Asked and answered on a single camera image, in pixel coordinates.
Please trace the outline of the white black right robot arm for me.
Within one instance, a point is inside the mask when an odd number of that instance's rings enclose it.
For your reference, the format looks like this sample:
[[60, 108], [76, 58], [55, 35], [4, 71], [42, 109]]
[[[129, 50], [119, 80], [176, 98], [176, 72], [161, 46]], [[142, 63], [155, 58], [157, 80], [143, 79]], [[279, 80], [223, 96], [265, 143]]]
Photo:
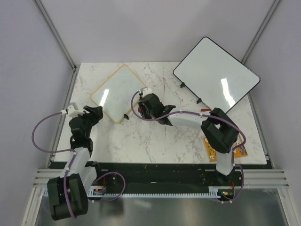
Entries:
[[232, 180], [234, 170], [234, 150], [238, 135], [241, 132], [236, 124], [220, 108], [204, 114], [181, 110], [175, 105], [163, 105], [159, 97], [149, 88], [137, 91], [139, 95], [138, 118], [145, 121], [156, 121], [161, 125], [188, 127], [201, 130], [210, 146], [216, 151], [216, 182], [227, 185]]

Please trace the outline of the yellow-framed small whiteboard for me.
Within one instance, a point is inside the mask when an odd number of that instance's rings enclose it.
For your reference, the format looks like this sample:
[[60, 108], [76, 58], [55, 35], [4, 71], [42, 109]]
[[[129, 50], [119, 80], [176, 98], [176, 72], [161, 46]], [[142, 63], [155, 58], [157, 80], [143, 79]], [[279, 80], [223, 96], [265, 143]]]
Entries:
[[131, 111], [134, 93], [144, 87], [146, 84], [128, 65], [123, 64], [91, 94], [90, 99], [101, 106], [114, 123], [120, 123]]

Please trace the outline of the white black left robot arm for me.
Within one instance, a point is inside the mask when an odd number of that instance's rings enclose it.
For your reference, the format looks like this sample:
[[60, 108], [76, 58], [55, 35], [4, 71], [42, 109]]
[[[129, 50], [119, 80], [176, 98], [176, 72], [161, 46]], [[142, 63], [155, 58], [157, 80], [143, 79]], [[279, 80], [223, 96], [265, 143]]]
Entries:
[[80, 111], [71, 103], [66, 112], [71, 117], [71, 155], [60, 176], [47, 183], [50, 213], [53, 220], [76, 218], [88, 211], [87, 193], [91, 185], [103, 181], [103, 173], [87, 163], [93, 152], [92, 127], [103, 118], [102, 106], [84, 106]]

